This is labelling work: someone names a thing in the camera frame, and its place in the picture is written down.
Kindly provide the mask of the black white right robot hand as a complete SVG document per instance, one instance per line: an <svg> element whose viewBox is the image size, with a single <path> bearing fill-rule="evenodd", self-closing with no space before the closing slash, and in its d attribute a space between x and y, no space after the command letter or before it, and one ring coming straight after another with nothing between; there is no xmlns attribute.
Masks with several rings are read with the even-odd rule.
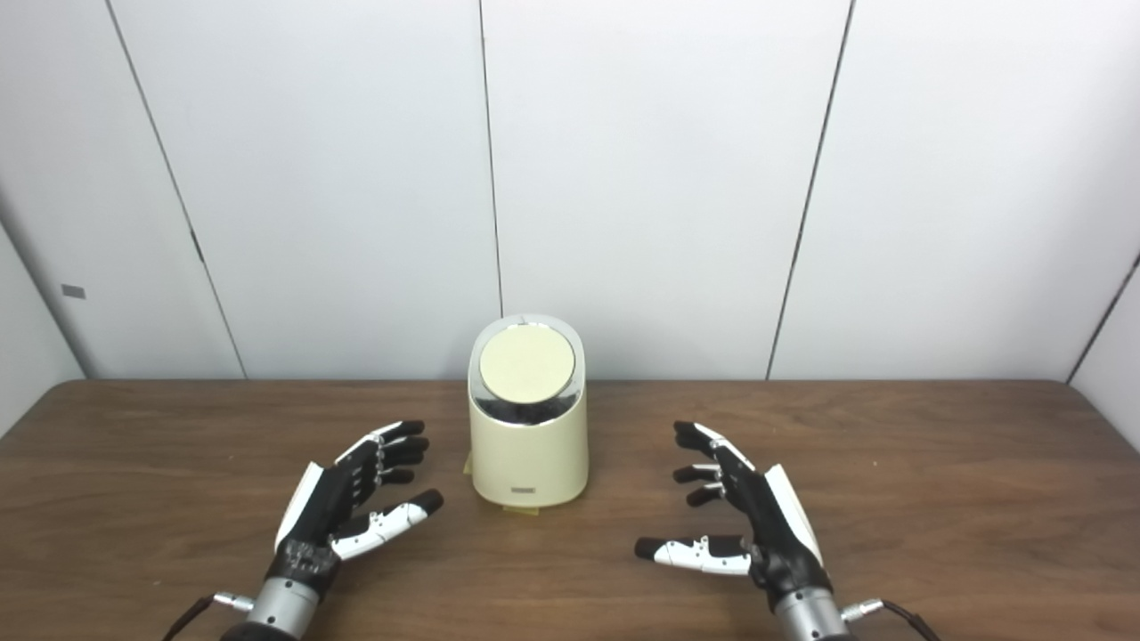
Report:
<svg viewBox="0 0 1140 641"><path fill-rule="evenodd" d="M803 504L782 466L759 471L725 435L697 422L676 421L673 435L677 446L699 451L708 459L705 464L673 471L674 482L700 482L697 490L689 492L689 508L725 500L746 516L750 532L736 537L640 537L635 555L690 571L749 577L766 593L769 608L813 589L834 591L811 524L803 516Z"/></svg>

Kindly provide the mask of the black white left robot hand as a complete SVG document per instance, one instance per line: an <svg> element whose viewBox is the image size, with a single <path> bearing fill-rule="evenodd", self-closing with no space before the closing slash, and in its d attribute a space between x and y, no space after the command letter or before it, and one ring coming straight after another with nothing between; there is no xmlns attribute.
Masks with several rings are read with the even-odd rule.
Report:
<svg viewBox="0 0 1140 641"><path fill-rule="evenodd" d="M274 557L264 578L292 581L319 601L337 578L339 567L383 547L443 506L440 490L393 506L363 512L378 488L412 482L430 443L420 419L404 419L370 430L328 466L306 466L274 537Z"/></svg>

